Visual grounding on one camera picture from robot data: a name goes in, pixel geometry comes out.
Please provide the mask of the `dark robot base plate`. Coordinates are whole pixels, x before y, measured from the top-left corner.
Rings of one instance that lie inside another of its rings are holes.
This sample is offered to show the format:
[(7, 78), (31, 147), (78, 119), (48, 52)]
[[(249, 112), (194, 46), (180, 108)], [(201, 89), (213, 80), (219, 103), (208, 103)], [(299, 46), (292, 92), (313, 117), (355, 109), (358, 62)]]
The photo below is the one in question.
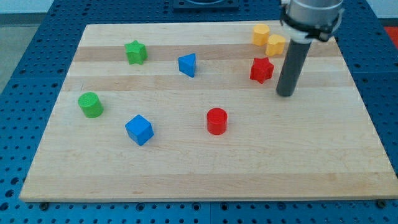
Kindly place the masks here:
[(171, 0), (174, 11), (239, 9), (238, 0)]

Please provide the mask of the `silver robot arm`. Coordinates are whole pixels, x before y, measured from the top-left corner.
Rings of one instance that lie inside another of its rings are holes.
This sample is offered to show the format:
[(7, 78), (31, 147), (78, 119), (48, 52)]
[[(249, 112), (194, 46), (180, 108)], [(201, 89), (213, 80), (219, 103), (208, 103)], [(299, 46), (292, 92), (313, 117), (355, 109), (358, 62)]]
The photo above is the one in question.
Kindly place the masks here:
[(327, 42), (339, 28), (342, 0), (285, 0), (280, 2), (280, 24), (290, 37), (277, 83), (280, 96), (292, 96), (313, 40)]

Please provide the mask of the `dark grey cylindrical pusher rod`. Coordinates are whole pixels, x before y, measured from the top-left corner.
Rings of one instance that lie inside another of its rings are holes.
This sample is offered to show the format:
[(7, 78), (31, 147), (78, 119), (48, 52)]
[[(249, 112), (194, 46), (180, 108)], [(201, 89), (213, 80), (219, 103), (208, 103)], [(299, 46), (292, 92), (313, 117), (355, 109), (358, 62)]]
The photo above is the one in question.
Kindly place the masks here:
[(292, 96), (301, 74), (311, 43), (301, 44), (291, 40), (277, 83), (276, 92), (283, 97)]

